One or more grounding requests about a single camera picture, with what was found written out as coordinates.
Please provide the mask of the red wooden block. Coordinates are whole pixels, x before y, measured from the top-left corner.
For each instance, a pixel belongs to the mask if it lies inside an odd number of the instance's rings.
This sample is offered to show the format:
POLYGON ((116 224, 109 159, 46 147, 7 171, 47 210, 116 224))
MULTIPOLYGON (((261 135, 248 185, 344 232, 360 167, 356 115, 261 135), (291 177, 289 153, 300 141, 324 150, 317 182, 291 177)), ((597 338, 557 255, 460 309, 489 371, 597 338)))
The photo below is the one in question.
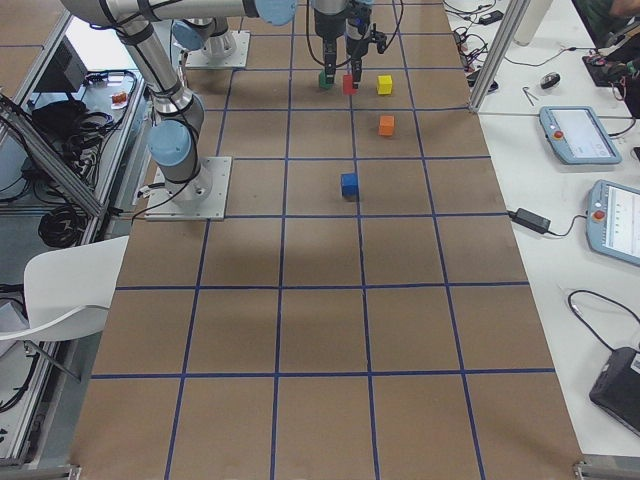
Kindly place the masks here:
POLYGON ((358 91, 357 85, 354 83, 351 74, 345 74, 342 77, 342 92, 344 95, 354 95, 358 91))

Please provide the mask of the yellow wooden block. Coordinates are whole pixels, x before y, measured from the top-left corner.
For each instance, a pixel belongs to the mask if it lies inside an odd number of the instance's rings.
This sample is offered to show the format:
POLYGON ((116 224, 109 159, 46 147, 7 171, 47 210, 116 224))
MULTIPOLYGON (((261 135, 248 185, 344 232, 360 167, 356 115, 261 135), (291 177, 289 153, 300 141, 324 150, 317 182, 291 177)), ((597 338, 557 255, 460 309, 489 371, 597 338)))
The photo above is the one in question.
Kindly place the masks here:
POLYGON ((378 75, 376 82, 376 92, 380 96, 387 96, 393 93, 393 77, 391 75, 378 75))

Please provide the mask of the green wooden block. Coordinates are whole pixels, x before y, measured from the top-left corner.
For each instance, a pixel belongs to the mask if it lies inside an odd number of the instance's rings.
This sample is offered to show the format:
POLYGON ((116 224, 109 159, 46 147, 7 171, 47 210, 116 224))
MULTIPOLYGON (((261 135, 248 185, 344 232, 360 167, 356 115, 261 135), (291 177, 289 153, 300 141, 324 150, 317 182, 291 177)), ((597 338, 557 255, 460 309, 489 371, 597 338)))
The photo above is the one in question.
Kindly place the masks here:
POLYGON ((318 86, 323 90, 330 90, 333 84, 327 79, 326 73, 320 71, 318 75, 318 86))

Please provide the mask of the orange wooden block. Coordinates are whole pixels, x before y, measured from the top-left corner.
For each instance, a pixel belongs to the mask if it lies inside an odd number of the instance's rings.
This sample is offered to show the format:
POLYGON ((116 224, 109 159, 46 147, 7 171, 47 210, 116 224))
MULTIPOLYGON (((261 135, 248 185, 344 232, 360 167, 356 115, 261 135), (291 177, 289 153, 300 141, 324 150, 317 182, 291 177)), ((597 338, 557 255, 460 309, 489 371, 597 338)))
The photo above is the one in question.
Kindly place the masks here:
POLYGON ((378 122, 378 134, 382 137, 392 137, 395 132, 395 116, 381 115, 378 122))

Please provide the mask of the blue wooden block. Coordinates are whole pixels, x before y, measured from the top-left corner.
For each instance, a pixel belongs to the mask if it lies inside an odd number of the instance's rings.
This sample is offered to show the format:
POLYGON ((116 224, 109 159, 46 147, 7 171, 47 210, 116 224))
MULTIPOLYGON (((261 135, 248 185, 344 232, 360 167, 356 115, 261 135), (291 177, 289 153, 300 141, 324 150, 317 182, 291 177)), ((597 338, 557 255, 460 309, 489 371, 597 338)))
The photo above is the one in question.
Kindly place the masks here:
POLYGON ((341 195, 345 198, 359 195, 358 176, 355 172, 342 173, 340 175, 341 195))

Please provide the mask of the black computer mouse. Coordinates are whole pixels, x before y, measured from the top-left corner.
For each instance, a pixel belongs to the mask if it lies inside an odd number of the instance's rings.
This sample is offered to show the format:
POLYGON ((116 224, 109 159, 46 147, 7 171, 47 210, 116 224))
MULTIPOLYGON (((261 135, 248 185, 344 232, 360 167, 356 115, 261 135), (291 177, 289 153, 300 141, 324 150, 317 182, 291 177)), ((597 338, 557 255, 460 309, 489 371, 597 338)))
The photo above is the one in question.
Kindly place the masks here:
POLYGON ((540 79, 539 85, 542 90, 548 90, 558 85, 560 80, 561 76, 559 73, 550 72, 540 79))

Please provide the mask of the upper teach pendant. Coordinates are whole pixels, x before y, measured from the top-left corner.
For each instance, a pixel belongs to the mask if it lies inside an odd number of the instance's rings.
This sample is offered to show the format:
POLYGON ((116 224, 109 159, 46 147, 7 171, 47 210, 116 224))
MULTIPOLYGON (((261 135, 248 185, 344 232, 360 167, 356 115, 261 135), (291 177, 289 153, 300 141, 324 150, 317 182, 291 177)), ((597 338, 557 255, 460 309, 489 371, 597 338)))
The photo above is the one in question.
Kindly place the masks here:
POLYGON ((539 110, 544 135, 567 165, 616 165, 622 157, 594 110, 588 106, 545 106, 539 110))

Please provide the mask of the teach pendant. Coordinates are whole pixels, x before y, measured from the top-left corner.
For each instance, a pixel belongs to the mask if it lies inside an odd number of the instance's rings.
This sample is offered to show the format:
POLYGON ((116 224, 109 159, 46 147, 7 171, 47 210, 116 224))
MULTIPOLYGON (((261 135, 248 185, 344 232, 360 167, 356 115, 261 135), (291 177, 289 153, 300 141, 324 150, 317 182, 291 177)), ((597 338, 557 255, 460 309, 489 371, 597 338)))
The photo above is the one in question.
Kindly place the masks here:
POLYGON ((598 180, 587 201, 586 235, 592 250, 639 265, 639 190, 598 180))
POLYGON ((544 135, 567 165, 616 165, 622 157, 594 110, 588 106, 545 106, 539 110, 544 135))

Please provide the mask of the black power adapter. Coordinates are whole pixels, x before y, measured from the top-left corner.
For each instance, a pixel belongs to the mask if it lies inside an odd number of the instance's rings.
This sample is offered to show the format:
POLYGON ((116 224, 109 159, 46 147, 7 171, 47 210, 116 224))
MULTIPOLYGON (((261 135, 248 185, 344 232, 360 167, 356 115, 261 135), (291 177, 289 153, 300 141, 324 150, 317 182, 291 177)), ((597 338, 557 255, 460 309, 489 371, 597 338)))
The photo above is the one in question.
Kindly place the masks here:
POLYGON ((508 216, 512 222, 536 233, 546 234, 549 232, 550 220, 527 209, 518 208, 515 211, 509 210, 508 216))

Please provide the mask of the lower teach pendant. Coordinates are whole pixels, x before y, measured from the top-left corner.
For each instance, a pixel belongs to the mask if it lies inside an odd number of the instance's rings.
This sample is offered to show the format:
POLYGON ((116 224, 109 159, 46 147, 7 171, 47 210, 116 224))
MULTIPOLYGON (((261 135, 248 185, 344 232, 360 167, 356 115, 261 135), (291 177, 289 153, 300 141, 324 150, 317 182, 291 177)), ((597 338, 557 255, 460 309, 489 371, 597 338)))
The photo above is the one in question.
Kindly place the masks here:
POLYGON ((587 201, 586 235, 592 250, 639 265, 639 190, 598 180, 587 201))

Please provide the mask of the white plastic chair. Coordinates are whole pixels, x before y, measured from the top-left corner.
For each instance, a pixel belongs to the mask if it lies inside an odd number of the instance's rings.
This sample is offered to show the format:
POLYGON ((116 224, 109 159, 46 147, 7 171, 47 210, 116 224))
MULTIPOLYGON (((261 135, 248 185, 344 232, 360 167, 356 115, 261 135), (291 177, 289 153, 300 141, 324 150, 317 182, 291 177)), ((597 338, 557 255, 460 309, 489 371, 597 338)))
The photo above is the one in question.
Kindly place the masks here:
POLYGON ((66 341, 105 327, 129 238, 39 254, 24 270, 26 313, 1 308, 1 352, 20 340, 66 341))

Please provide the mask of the black laptop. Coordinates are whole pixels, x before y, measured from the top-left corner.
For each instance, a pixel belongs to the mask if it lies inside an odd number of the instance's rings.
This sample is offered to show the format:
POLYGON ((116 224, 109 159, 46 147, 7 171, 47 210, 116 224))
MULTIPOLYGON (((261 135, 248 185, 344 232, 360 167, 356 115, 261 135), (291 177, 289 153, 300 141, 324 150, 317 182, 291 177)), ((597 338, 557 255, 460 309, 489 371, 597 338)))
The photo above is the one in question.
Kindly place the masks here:
POLYGON ((614 350, 591 391, 590 400, 619 423, 639 434, 639 351, 614 350))

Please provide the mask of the aluminium frame post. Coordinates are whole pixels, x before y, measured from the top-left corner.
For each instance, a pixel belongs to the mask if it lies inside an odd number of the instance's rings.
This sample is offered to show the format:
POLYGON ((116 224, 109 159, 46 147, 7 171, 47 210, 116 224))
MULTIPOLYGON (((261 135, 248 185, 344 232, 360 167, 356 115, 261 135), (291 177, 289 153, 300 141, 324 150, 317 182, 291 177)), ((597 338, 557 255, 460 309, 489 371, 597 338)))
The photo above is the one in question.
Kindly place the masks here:
POLYGON ((469 110, 474 113, 480 107, 488 93, 489 87, 495 79, 496 73, 503 61, 508 46, 512 41, 530 4, 529 0, 513 0, 509 3, 497 33, 491 43, 487 58, 479 70, 475 84, 471 90, 469 110))

